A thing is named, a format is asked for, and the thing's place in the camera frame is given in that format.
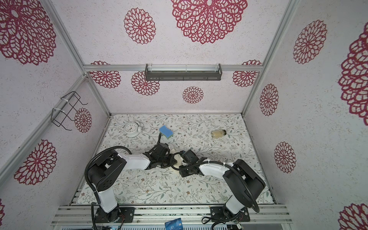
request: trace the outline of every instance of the bottle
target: bottle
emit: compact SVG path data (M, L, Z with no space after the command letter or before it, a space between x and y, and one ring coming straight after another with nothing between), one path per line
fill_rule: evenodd
M216 130L211 132L212 138L219 138L226 135L226 130Z

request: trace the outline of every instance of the clock face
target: clock face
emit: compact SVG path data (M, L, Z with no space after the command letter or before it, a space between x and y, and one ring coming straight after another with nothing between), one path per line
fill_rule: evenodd
M134 132L138 129L138 125L136 123L128 123L125 125L124 129L126 132Z

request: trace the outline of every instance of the robotic arm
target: robotic arm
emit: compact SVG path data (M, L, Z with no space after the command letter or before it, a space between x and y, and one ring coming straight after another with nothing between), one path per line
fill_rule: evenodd
M129 154L117 153L115 149L125 149ZM123 146L115 146L97 154L86 166L85 179L92 188L100 213L108 222L119 220L120 209L115 199L112 185L122 170L141 169L149 170L155 167L172 167L180 171L182 177L192 174L215 176L224 179L231 189L233 196L224 204L223 215L227 220L235 220L240 210L252 207L259 212L255 199L265 187L264 181L243 161L234 163L211 161L207 158L198 158L194 152L188 150L175 154L169 153L169 146L158 143L148 152L132 155L130 150ZM175 168L177 163L174 156L180 154L185 166Z

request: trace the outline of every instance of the wall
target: wall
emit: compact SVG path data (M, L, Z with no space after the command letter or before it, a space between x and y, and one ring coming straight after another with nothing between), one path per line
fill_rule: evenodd
M54 4L86 64L261 64L288 0L189 2ZM242 110L256 73L225 72L220 82L153 84L135 72L92 77L113 113L233 113Z
M295 229L368 227L367 9L302 1L245 116Z
M3 167L81 74L39 2L3 1L0 14ZM0 229L46 229L58 207L73 197L106 121L88 84L77 91L88 104L77 104L78 112L71 112L76 123L68 119L63 123L72 131L52 124L37 149L2 186ZM89 112L79 110L82 107Z

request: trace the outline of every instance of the red floral medallion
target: red floral medallion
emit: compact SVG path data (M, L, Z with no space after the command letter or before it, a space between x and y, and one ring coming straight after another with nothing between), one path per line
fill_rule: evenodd
M196 86L188 87L183 92L183 99L184 101L195 104L197 102L200 102L203 98L203 91L201 88Z
M54 56L56 34L38 0L2 0L0 49L4 57L38 65Z
M137 72L132 76L132 86L135 91L142 95L153 95L160 88L158 81L147 81L144 72Z
M277 104L279 103L279 92L277 88L272 85L268 84L262 90L261 97L259 98L259 107L264 115L269 116L272 115L276 108Z
M176 26L193 42L214 43L232 32L248 6L246 0L171 0Z
M293 171L297 162L293 148L286 142L280 142L275 148L275 161L284 173Z
M92 125L91 113L85 108L78 109L74 116L74 123L79 132L88 132Z
M351 204L340 212L340 230L367 230L368 207L366 204Z
M349 50L347 59L341 64L341 99L350 106L351 114L357 114L368 125L368 22Z
M326 40L326 24L316 20L307 25L299 34L294 45L294 59L299 64L313 60L319 54Z
M5 216L4 207L5 205L1 203L1 199L0 199L0 226L3 224L2 221L3 221L3 217Z
M37 184L53 171L56 163L55 147L48 140L41 140L23 165L15 172L14 179L20 184Z
M262 65L262 63L257 60L249 60L244 62L242 65ZM247 87L253 85L257 75L257 71L235 71L233 73L233 82L235 85Z
M129 37L138 44L151 42L156 34L152 17L138 8L131 9L125 15L124 27Z
M91 65L109 65L104 61L95 61ZM105 88L115 88L120 84L120 74L118 71L91 71L92 79Z

